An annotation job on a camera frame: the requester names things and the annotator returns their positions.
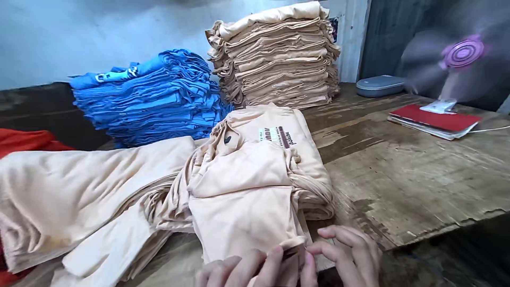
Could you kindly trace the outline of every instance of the orange fabric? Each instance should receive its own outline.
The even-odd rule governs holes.
[[[72,151],[48,131],[22,132],[0,129],[0,158],[20,151]],[[27,276],[35,267],[13,274],[7,272],[4,249],[0,238],[0,287],[8,286]]]
[[[0,158],[19,151],[73,151],[48,131],[22,132],[0,129]]]

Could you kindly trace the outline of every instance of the book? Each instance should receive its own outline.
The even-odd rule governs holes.
[[[480,121],[479,116],[459,113],[434,113],[407,105],[390,112],[388,120],[447,140],[465,136]]]

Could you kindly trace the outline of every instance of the gray case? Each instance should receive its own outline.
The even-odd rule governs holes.
[[[359,80],[358,94],[367,98],[378,98],[404,90],[404,78],[382,75]]]

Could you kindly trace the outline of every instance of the hand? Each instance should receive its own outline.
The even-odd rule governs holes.
[[[382,255],[377,243],[363,232],[347,226],[331,225],[317,230],[325,239],[336,238],[351,252],[328,242],[315,242],[307,247],[313,255],[323,254],[335,262],[345,287],[379,287],[379,264]]]
[[[245,257],[231,256],[206,264],[195,276],[196,287],[245,287],[253,278],[260,264],[264,263],[254,287],[275,286],[282,263],[283,249],[280,245],[266,253],[252,249]],[[301,286],[316,287],[317,276],[313,256],[306,252],[305,265],[301,271]]]

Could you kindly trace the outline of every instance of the wooden table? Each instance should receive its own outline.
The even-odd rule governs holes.
[[[303,111],[335,188],[336,215],[316,226],[350,224],[392,249],[510,210],[510,129],[447,141],[386,120],[388,112],[432,99],[378,99],[342,85],[326,106]],[[510,125],[510,116],[466,106],[474,128]]]

